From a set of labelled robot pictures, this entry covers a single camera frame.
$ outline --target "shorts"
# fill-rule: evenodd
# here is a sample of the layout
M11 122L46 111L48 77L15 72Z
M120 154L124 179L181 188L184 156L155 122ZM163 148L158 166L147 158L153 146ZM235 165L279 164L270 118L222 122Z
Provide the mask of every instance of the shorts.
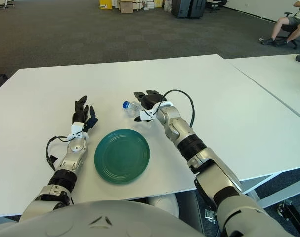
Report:
M289 20L289 25L291 25L291 26L297 26L297 25L300 24L300 19L299 18L296 18L296 17L293 17L293 16L289 16L287 18Z

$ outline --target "plastic water bottle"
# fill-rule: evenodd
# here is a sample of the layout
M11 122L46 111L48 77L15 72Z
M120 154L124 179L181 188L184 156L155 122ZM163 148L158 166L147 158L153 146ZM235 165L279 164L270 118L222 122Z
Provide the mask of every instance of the plastic water bottle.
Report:
M129 116L134 118L140 116L140 111L143 109L141 104L135 101L125 101L122 107L127 111Z

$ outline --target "blue bottle cap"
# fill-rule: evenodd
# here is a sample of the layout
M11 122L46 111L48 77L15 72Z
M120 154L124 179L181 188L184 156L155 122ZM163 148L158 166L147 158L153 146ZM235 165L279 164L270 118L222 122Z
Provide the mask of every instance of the blue bottle cap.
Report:
M130 102L126 100L126 101L122 104L122 107L123 107L124 109L126 109L126 108L128 108L129 104L130 104Z

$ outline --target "table leg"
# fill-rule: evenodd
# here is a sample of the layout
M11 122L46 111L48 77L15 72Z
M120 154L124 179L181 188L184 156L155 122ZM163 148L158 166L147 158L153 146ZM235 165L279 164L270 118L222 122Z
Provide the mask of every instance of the table leg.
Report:
M267 181L271 180L272 178L275 178L277 175L279 175L281 172L272 174L272 175L267 175L264 177L259 177L259 178L255 178L255 179L250 179L250 180L246 180L246 181L242 181L241 185L242 185L242 192L244 194L249 193L250 191L256 189L258 186L266 183Z
M285 199L291 198L297 194L300 194L300 181L268 196L261 200L259 200L257 203L260 207L266 208L271 205L274 205L276 203L279 203Z

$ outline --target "person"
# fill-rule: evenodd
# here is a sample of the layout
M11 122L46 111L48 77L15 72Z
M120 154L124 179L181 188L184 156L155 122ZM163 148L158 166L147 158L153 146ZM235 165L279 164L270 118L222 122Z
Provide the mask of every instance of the person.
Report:
M300 0L294 3L295 7L300 7ZM293 31L287 39L281 39L275 42L275 38L280 32L282 25L292 25L292 26L297 26L297 29ZM278 21L276 22L272 36L271 38L264 40L262 44L264 45L277 45L277 46L284 46L287 45L290 41L294 40L300 36L300 9L296 13L295 16L293 17L282 17L279 18Z

